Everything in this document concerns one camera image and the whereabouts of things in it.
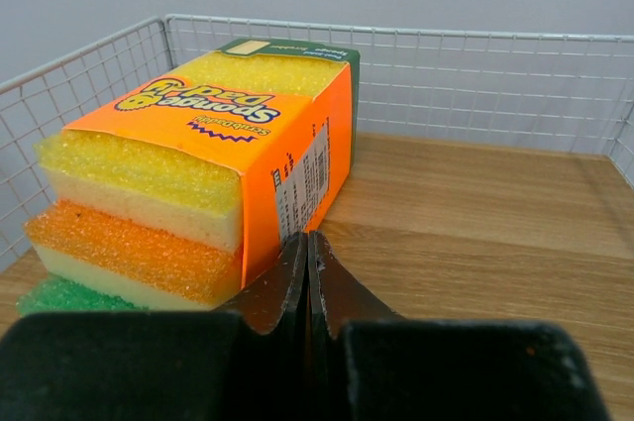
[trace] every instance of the barcode label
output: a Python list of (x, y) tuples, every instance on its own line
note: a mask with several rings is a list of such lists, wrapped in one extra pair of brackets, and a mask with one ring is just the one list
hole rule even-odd
[(277, 223), (282, 241), (302, 231), (328, 191), (330, 154), (328, 125), (324, 125), (312, 144), (275, 191)]

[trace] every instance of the sponge daddy logo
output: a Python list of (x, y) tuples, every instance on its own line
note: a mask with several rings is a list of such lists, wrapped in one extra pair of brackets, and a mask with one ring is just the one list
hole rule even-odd
[(264, 103), (274, 96), (227, 91), (214, 86), (186, 86), (173, 77), (157, 79), (141, 91), (118, 102), (118, 111), (136, 111), (150, 106), (185, 107), (228, 113), (247, 122), (265, 124), (281, 114)]
[(193, 124), (198, 124), (199, 126), (215, 125), (218, 127), (224, 127), (225, 129), (234, 129), (236, 131), (251, 132), (258, 136), (267, 136), (268, 134), (270, 134), (270, 129), (265, 129), (264, 127), (252, 126), (251, 124), (236, 122), (229, 119), (220, 119), (217, 117), (196, 116), (189, 123), (190, 126), (193, 126)]

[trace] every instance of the wooden surface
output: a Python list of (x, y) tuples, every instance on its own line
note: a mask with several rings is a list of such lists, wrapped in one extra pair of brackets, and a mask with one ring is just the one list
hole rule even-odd
[[(322, 229), (403, 315), (561, 324), (634, 419), (634, 191), (606, 158), (360, 136)], [(0, 333), (44, 275), (33, 254), (0, 275)]]

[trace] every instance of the wire mesh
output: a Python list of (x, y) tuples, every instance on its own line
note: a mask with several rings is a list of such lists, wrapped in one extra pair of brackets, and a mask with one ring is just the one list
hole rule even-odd
[(0, 270), (30, 247), (27, 219), (54, 200), (33, 144), (170, 68), (153, 19), (0, 86)]
[(634, 90), (634, 37), (372, 29), (171, 15), (174, 62), (234, 38), (362, 54), (361, 131), (607, 154)]
[(0, 270), (53, 200), (33, 143), (234, 38), (362, 54), (360, 131), (609, 155), (634, 184), (634, 37), (343, 27), (170, 15), (0, 85)]

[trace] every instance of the sponge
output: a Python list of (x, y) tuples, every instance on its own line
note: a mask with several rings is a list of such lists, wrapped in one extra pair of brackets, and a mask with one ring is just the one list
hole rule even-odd
[(59, 199), (233, 252), (242, 243), (240, 177), (174, 149), (64, 131), (36, 145)]
[(311, 57), (256, 54), (249, 57), (212, 52), (172, 73), (194, 83), (243, 91), (316, 96), (341, 72), (345, 62)]
[(50, 275), (18, 299), (21, 315), (49, 311), (140, 310), (121, 297), (100, 294), (70, 280)]
[(240, 290), (234, 253), (60, 200), (25, 231), (50, 273), (152, 309), (213, 308)]

